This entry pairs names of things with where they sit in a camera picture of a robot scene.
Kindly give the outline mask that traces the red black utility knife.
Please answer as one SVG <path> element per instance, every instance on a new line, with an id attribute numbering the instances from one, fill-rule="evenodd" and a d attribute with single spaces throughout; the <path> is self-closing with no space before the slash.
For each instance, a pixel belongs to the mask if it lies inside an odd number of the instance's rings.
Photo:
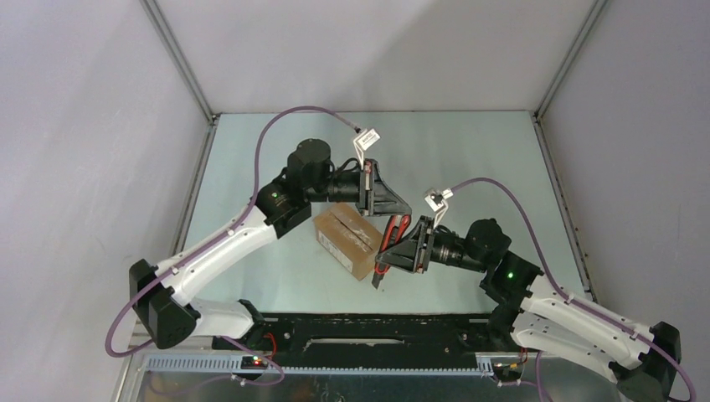
<path id="1" fill-rule="evenodd" d="M 410 222 L 410 214 L 390 216 L 383 232 L 383 238 L 381 245 L 379 246 L 378 254 L 384 252 L 387 248 L 399 242 L 409 227 Z M 388 272 L 388 269 L 388 265 L 380 263 L 377 260 L 375 261 L 373 279 L 371 281 L 371 284 L 375 289 L 379 288 L 379 285 Z"/>

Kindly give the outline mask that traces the brown cardboard express box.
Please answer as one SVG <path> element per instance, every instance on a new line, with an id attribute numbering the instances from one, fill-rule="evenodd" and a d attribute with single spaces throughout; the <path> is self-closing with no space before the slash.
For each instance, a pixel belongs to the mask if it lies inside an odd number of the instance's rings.
<path id="1" fill-rule="evenodd" d="M 374 270 L 383 234 L 348 204 L 334 204 L 313 219 L 316 240 L 356 280 Z"/>

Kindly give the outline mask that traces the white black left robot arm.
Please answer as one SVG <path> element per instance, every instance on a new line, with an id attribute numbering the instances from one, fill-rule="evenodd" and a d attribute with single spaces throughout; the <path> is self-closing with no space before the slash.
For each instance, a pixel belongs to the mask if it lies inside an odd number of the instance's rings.
<path id="1" fill-rule="evenodd" d="M 201 301 L 197 295 L 239 260 L 307 221 L 313 203 L 352 204 L 370 217 L 412 212 L 383 181 L 376 160 L 367 158 L 352 169 L 337 168 L 326 142 L 300 142 L 281 174 L 226 225 L 156 265 L 146 260 L 132 265 L 132 308 L 155 346 L 173 348 L 190 337 L 232 338 L 248 349 L 261 345 L 264 319 L 251 302 Z"/>

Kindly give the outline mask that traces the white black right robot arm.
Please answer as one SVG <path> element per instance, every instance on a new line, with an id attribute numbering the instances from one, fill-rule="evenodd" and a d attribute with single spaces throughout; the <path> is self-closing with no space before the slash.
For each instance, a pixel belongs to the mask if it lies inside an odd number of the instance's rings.
<path id="1" fill-rule="evenodd" d="M 680 360 L 680 334 L 622 317 L 583 296 L 553 286 L 543 269 L 509 250 L 511 239 L 494 219 L 473 222 L 466 236 L 421 217 L 376 261 L 411 273 L 431 262 L 484 273 L 480 287 L 497 306 L 488 342 L 514 344 L 564 358 L 604 379 L 632 401 L 667 401 Z"/>

